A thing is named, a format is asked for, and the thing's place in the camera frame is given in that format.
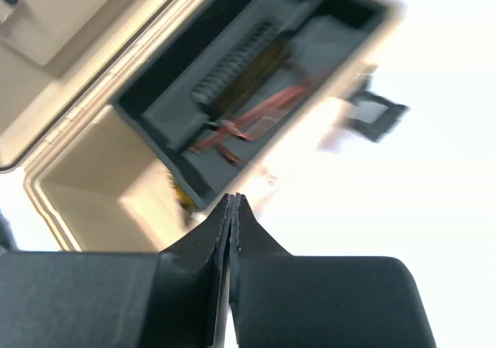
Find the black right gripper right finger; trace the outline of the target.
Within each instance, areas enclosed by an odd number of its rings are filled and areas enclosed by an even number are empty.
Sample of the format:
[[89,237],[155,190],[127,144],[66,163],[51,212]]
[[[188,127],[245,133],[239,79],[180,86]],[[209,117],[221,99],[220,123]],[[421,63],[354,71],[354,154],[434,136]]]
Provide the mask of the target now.
[[296,256],[236,194],[230,307],[240,347],[433,347],[415,280],[397,258]]

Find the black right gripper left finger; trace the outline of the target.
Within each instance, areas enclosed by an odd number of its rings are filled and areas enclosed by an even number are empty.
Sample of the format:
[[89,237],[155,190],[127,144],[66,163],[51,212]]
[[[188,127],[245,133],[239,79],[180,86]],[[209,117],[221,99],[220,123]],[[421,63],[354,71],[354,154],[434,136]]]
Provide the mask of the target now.
[[221,347],[231,196],[155,253],[1,256],[3,347]]

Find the large brown hex key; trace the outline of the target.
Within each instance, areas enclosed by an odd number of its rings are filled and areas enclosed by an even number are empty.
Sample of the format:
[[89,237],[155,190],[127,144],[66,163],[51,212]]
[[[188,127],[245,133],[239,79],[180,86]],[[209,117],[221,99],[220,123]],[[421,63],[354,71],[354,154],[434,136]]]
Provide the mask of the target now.
[[219,127],[213,134],[208,135],[199,142],[189,147],[189,150],[194,153],[201,153],[208,148],[221,143],[228,136],[233,135],[247,141],[254,141],[256,138],[252,131],[242,131],[246,125],[254,124],[262,118],[266,118],[273,111],[279,110],[281,107],[294,101],[309,89],[307,84],[292,85],[273,94],[265,101],[256,105],[249,111],[243,113],[240,117],[233,121],[222,121],[222,126]]

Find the black toolbox tray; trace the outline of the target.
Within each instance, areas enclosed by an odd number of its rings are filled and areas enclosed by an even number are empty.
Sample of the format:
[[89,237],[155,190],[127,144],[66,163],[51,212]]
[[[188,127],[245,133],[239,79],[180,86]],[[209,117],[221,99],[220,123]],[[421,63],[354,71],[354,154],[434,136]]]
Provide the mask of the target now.
[[286,87],[317,90],[392,9],[391,0],[205,0],[114,106],[204,209],[243,168],[189,147]]

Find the tan plastic toolbox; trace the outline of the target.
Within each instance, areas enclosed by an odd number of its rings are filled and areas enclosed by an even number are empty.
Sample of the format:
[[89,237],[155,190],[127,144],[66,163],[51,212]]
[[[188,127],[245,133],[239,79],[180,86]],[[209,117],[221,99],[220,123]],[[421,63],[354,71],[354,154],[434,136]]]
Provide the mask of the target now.
[[57,247],[257,209],[350,113],[398,0],[1,0],[1,171]]

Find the yellow black needle-nose pliers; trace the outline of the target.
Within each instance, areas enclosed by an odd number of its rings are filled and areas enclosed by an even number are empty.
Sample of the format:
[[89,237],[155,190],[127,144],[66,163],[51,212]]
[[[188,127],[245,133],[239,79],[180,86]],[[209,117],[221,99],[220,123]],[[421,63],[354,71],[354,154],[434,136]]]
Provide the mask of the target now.
[[190,229],[196,227],[206,218],[204,213],[196,207],[196,204],[177,183],[171,172],[167,173],[167,179],[177,203],[182,208],[184,225]]

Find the medium brown hex key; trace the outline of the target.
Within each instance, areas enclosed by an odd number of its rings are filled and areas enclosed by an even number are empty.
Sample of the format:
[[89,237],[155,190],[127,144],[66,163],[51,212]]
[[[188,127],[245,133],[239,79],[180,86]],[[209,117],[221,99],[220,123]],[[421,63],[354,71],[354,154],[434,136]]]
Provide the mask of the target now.
[[244,138],[246,132],[241,130],[236,120],[217,121],[212,126],[212,135],[216,136],[217,140],[213,141],[205,152],[216,154],[237,169],[247,165],[244,150],[248,140]]

